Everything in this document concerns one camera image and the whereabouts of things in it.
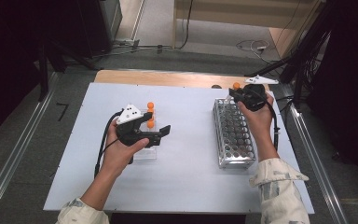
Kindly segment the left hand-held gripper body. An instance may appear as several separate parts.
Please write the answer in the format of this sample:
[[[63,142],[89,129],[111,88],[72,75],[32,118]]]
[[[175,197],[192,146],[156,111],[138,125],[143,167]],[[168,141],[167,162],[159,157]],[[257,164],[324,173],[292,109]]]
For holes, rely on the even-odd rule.
[[[139,140],[148,139],[146,147],[158,146],[162,135],[160,132],[143,132],[140,126],[143,122],[143,112],[135,105],[128,104],[117,119],[117,137],[126,146],[131,146]]]

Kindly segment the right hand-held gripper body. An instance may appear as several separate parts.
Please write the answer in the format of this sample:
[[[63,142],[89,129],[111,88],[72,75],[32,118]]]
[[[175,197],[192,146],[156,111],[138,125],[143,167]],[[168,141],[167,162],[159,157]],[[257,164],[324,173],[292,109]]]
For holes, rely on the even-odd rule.
[[[241,101],[246,108],[255,112],[267,103],[265,84],[278,84],[277,79],[267,77],[249,77],[245,79],[246,85],[241,89]]]

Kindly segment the clear acrylic tube rack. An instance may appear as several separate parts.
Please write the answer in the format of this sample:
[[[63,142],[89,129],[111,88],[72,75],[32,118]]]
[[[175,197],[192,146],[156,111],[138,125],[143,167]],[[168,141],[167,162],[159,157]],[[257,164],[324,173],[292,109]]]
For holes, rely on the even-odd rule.
[[[140,130],[143,132],[156,132],[158,130],[157,128],[157,122],[155,120],[155,115],[153,115],[153,118],[151,119],[155,122],[155,127],[153,129],[148,129],[146,127],[146,122],[143,122],[140,126]],[[134,154],[133,159],[135,161],[143,161],[143,160],[155,160],[157,158],[157,147],[147,147],[143,148],[142,150],[138,151]]]

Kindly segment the metal tube rack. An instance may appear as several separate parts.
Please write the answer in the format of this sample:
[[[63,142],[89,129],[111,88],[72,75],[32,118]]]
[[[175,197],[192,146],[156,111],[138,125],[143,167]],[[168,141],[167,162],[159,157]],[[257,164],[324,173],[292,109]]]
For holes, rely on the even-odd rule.
[[[233,100],[216,99],[213,122],[221,169],[248,169],[256,161],[255,148],[245,116]]]

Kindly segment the person's left hand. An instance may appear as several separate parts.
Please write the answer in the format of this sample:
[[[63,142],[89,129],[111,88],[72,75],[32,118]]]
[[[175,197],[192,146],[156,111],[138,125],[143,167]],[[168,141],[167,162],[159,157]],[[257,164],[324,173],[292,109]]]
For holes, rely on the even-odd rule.
[[[118,140],[116,129],[117,121],[114,119],[108,129],[106,150],[103,154],[103,164],[98,176],[119,177],[131,160],[131,157],[149,143],[149,140],[144,138],[128,147]]]

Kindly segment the person's right hand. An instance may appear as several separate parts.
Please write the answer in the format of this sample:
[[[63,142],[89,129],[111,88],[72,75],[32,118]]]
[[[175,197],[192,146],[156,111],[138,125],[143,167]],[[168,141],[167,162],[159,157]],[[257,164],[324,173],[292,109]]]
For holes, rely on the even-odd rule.
[[[273,97],[268,93],[266,104],[255,112],[247,109],[242,102],[238,102],[239,110],[246,117],[248,127],[254,137],[260,161],[279,157],[270,135],[272,115],[269,105],[272,103]]]

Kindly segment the wooden table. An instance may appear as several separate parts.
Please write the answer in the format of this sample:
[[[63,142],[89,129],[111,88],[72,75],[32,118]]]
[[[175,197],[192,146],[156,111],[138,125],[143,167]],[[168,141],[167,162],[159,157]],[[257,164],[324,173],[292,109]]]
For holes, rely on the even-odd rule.
[[[245,77],[141,70],[101,70],[97,73],[94,81],[97,83],[193,88],[219,86],[222,89],[232,88],[234,83],[239,83],[242,87],[245,85]]]

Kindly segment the black tripod stand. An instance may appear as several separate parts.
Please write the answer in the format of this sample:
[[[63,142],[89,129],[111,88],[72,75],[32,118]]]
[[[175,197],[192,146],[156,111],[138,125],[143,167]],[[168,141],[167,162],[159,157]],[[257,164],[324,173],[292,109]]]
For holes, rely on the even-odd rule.
[[[256,77],[257,75],[263,76],[283,66],[279,80],[282,84],[289,84],[293,79],[295,80],[292,103],[294,106],[298,106],[301,102],[300,98],[302,87],[306,79],[307,65],[314,60],[321,45],[330,34],[336,4],[337,0],[326,0],[325,6],[293,53],[276,63],[272,63],[261,70],[249,74],[249,77]]]

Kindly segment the light wooden cabinet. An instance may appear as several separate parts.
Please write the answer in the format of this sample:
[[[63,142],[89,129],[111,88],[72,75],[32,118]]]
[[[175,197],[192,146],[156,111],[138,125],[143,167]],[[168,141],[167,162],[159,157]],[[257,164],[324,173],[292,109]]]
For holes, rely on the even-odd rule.
[[[268,27],[283,58],[295,50],[325,4],[326,0],[173,0],[172,44],[176,21],[190,16],[196,21]]]

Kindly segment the black metal stand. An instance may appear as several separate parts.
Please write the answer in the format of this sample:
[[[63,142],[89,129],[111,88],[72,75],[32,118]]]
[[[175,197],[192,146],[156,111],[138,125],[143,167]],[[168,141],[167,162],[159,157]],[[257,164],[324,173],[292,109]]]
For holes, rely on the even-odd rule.
[[[40,96],[39,102],[42,102],[48,94],[48,65],[47,55],[45,52],[45,44],[39,46],[39,70],[40,70]]]

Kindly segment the black curtain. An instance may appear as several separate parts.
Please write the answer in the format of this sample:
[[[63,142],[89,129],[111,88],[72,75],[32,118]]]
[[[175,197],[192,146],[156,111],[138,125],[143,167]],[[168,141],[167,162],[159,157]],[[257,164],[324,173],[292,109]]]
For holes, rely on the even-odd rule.
[[[0,0],[0,126],[41,82],[34,65],[53,15],[69,0]]]
[[[307,98],[339,154],[358,166],[358,0],[337,0],[330,38]]]

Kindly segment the dark cabinet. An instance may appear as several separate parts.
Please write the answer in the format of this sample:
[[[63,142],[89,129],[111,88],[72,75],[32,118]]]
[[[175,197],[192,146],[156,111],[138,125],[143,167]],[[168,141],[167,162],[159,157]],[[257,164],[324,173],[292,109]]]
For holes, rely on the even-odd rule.
[[[122,21],[119,0],[77,0],[89,57],[111,50]]]

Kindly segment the aluminium floor rail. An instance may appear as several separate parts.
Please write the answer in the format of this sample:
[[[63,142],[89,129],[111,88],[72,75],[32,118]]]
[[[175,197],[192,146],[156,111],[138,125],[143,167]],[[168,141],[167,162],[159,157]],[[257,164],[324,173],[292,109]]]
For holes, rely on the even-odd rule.
[[[146,0],[137,0],[139,2],[139,6],[138,6],[138,11],[134,20],[134,24],[133,24],[133,29],[131,32],[131,39],[135,40],[138,30],[139,30],[139,26],[140,26],[140,22],[145,10],[145,4],[146,4]]]
[[[46,96],[33,107],[32,114],[28,117],[26,125],[21,129],[21,135],[16,140],[16,144],[10,149],[5,164],[0,169],[0,200],[2,199],[12,176],[21,162],[29,142],[31,141],[34,132],[48,107],[51,97],[56,91],[61,77],[62,74],[56,72],[50,76],[48,80],[50,89],[46,93]]]
[[[305,147],[305,151],[307,152],[310,165],[313,169],[313,172],[315,173],[316,179],[324,197],[324,201],[327,205],[333,222],[335,224],[349,224],[336,191],[334,190],[330,178],[325,171],[324,165],[319,157],[317,149],[310,137],[310,133],[302,114],[299,113],[293,105],[290,106],[290,113]]]

